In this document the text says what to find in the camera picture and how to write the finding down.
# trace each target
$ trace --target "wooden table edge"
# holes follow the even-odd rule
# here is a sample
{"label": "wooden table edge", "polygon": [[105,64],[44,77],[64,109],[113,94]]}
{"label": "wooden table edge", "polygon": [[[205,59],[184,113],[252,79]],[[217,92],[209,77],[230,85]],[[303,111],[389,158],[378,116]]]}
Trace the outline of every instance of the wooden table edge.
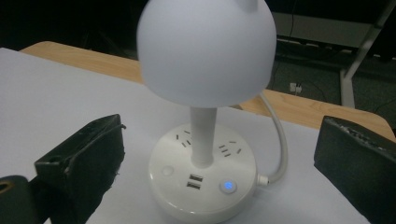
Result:
{"label": "wooden table edge", "polygon": [[[93,72],[143,83],[138,61],[121,58],[87,49],[44,41],[36,43],[21,52]],[[396,138],[389,124],[382,117],[340,105],[332,105],[282,92],[265,90],[264,94],[272,104],[279,118],[305,127],[319,129],[324,116],[348,119],[379,133],[389,140]],[[259,97],[246,101],[240,107],[248,112],[269,116]]]}

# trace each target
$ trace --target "power button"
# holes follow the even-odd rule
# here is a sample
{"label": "power button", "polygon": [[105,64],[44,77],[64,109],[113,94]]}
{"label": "power button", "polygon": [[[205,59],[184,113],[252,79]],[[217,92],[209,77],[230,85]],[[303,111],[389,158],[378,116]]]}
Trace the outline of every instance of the power button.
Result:
{"label": "power button", "polygon": [[231,179],[222,179],[220,181],[220,190],[224,193],[231,194],[236,191],[236,183]]}

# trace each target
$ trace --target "white cable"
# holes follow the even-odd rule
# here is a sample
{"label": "white cable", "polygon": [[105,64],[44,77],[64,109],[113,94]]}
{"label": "white cable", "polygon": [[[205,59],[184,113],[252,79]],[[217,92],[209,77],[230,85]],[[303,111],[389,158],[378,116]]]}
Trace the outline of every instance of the white cable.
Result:
{"label": "white cable", "polygon": [[279,180],[286,172],[287,168],[288,168],[288,144],[286,142],[286,136],[285,133],[283,131],[282,128],[282,124],[280,123],[279,118],[276,115],[275,110],[271,107],[271,104],[269,103],[269,101],[267,100],[267,98],[265,97],[265,95],[261,92],[260,93],[260,97],[262,98],[262,100],[265,103],[265,106],[268,108],[273,122],[276,126],[277,129],[277,134],[279,136],[279,141],[280,141],[280,164],[277,168],[277,171],[269,176],[264,176],[264,175],[259,175],[258,176],[258,185],[260,186],[266,186],[268,184],[274,183],[277,180]]}

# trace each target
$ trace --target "desk lamp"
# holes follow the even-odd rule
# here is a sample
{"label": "desk lamp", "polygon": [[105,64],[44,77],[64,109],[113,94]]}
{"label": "desk lamp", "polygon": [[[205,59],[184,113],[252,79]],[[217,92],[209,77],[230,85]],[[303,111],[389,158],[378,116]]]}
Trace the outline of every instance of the desk lamp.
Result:
{"label": "desk lamp", "polygon": [[263,0],[150,0],[137,49],[148,88],[191,108],[191,124],[166,133],[151,153],[154,198],[189,223],[236,215],[258,184],[286,170],[283,152],[276,176],[258,175],[248,143],[216,125],[218,107],[254,97],[270,80],[276,28],[268,6]]}

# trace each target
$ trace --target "usb port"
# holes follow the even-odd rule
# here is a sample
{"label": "usb port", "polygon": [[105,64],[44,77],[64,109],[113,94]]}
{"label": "usb port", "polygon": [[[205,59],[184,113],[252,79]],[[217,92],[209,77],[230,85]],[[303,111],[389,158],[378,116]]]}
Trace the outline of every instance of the usb port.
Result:
{"label": "usb port", "polygon": [[187,187],[189,187],[189,188],[194,188],[194,189],[200,189],[200,188],[201,188],[201,185],[199,185],[199,184],[194,184],[194,183],[191,183],[191,182],[187,182]]}
{"label": "usb port", "polygon": [[190,175],[190,179],[191,180],[196,180],[196,181],[199,181],[199,182],[202,182],[204,180],[204,178],[199,176],[199,175]]}

